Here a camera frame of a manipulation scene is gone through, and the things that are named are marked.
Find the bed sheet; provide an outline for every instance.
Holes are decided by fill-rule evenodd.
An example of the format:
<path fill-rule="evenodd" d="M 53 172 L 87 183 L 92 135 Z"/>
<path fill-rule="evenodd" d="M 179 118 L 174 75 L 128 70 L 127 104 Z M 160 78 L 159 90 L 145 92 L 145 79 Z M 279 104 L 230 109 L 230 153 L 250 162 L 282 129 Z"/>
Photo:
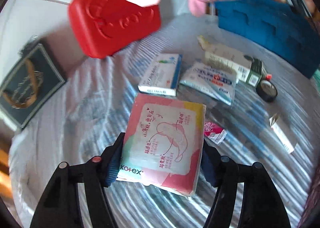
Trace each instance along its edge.
<path fill-rule="evenodd" d="M 206 104 L 206 118 L 228 130 L 225 141 L 217 147 L 221 155 L 228 155 L 237 163 L 264 164 L 292 227 L 297 227 L 320 147 L 320 100 L 314 84 L 275 54 L 219 29 L 215 17 L 188 14 L 163 23 L 161 30 L 112 57 L 87 59 L 28 127 L 14 137 L 9 154 L 10 177 L 24 227 L 30 226 L 37 202 L 60 162 L 84 163 L 100 155 L 120 132 L 125 132 L 137 84 L 157 54 L 182 54 L 182 73 L 203 57 L 196 39 L 199 34 L 260 58 L 273 75 L 279 96 L 267 104 L 254 89 L 239 83 L 231 109 L 185 86 L 179 86 L 177 98 Z M 267 119 L 276 112 L 281 113 L 299 140 L 290 155 L 268 128 Z M 115 219 L 119 227 L 125 228 L 202 227 L 215 193 L 202 173 L 196 194 L 190 198 L 140 183 L 116 181 L 106 189 Z M 242 195 L 243 184 L 239 184 L 232 227 L 239 220 Z M 79 200 L 84 226 L 91 227 L 83 184 L 79 185 Z"/>

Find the pink package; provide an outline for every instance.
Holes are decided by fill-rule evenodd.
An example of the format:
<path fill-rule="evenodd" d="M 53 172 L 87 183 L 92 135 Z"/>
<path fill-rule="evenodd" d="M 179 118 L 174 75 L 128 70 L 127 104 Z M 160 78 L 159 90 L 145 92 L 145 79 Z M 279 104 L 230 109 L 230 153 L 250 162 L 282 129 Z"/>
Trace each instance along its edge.
<path fill-rule="evenodd" d="M 220 145 L 226 137 L 227 131 L 211 121 L 206 121 L 204 124 L 204 135 L 215 144 Z"/>
<path fill-rule="evenodd" d="M 117 180 L 192 196 L 202 156 L 205 109 L 203 104 L 138 94 Z"/>

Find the bag handle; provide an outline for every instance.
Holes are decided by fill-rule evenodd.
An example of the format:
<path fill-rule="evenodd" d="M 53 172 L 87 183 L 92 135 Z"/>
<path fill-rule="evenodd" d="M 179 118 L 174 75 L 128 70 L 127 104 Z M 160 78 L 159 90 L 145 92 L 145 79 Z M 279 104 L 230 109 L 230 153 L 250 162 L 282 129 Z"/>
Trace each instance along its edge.
<path fill-rule="evenodd" d="M 9 95 L 6 92 L 3 92 L 3 97 L 4 99 L 13 107 L 15 108 L 28 108 L 29 106 L 31 106 L 37 99 L 38 96 L 38 83 L 37 83 L 37 79 L 35 76 L 35 68 L 33 66 L 33 63 L 30 61 L 30 59 L 26 59 L 25 60 L 25 64 L 27 67 L 27 71 L 28 71 L 28 75 L 30 77 L 30 82 L 32 84 L 32 89 L 33 89 L 33 95 L 31 95 L 30 99 L 28 99 L 25 103 L 20 103 L 20 102 L 14 102 L 12 100 L 11 97 L 9 97 Z"/>

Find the blue foam pad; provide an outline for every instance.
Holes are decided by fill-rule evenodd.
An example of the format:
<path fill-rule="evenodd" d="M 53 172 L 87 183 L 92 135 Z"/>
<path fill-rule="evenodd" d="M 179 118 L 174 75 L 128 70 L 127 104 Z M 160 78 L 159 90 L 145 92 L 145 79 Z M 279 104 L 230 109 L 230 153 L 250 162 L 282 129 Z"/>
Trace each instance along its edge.
<path fill-rule="evenodd" d="M 204 150 L 202 151 L 201 169 L 206 181 L 209 182 L 211 186 L 215 187 L 217 183 L 216 173 L 213 171 L 213 165 L 208 154 Z"/>
<path fill-rule="evenodd" d="M 119 173 L 120 158 L 122 153 L 122 143 L 115 150 L 111 161 L 108 165 L 108 176 L 106 177 L 106 186 L 109 187 L 114 181 L 116 181 L 117 175 Z"/>
<path fill-rule="evenodd" d="M 217 2 L 215 7 L 220 28 L 276 53 L 307 78 L 317 70 L 320 64 L 319 36 L 289 5 L 273 0 L 239 0 Z"/>

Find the label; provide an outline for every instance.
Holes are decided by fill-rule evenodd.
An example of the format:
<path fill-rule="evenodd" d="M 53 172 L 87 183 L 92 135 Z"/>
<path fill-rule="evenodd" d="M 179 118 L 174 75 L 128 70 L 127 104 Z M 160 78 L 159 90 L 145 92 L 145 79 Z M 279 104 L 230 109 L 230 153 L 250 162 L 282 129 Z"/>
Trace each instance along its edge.
<path fill-rule="evenodd" d="M 155 94 L 163 94 L 166 95 L 167 92 L 165 90 L 154 90 L 154 89 L 147 89 L 148 93 L 155 93 Z"/>
<path fill-rule="evenodd" d="M 227 135 L 227 131 L 215 123 L 206 121 L 204 124 L 204 136 L 209 138 L 215 144 L 220 145 Z"/>
<path fill-rule="evenodd" d="M 256 76 L 255 74 L 251 74 L 251 77 L 249 79 L 249 84 L 252 85 L 253 87 L 256 87 L 257 83 L 259 81 L 259 77 Z"/>
<path fill-rule="evenodd" d="M 242 66 L 239 66 L 238 74 L 237 74 L 238 79 L 240 81 L 246 81 L 248 78 L 248 75 L 249 75 L 249 70 Z"/>
<path fill-rule="evenodd" d="M 131 167 L 128 167 L 128 166 L 125 166 L 125 165 L 121 165 L 120 169 L 122 169 L 124 171 L 132 172 L 133 174 L 137 174 L 137 175 L 141 175 L 141 172 L 143 172 L 142 170 L 131 168 Z"/>
<path fill-rule="evenodd" d="M 271 129 L 276 133 L 276 135 L 278 136 L 279 140 L 281 141 L 286 151 L 289 154 L 292 153 L 294 151 L 294 147 L 292 146 L 292 144 L 290 143 L 290 141 L 288 140 L 288 138 L 286 137 L 282 129 L 278 126 L 278 124 L 274 123 L 271 126 Z"/>
<path fill-rule="evenodd" d="M 139 85 L 160 88 L 176 88 L 174 78 L 176 67 L 180 67 L 180 62 L 181 55 L 179 54 L 159 54 L 151 63 Z"/>
<path fill-rule="evenodd" d="M 232 85 L 232 81 L 222 71 L 218 71 L 210 66 L 203 66 L 202 68 L 194 68 L 194 72 L 198 73 L 198 77 L 211 81 L 212 83 L 223 86 L 223 84 Z"/>

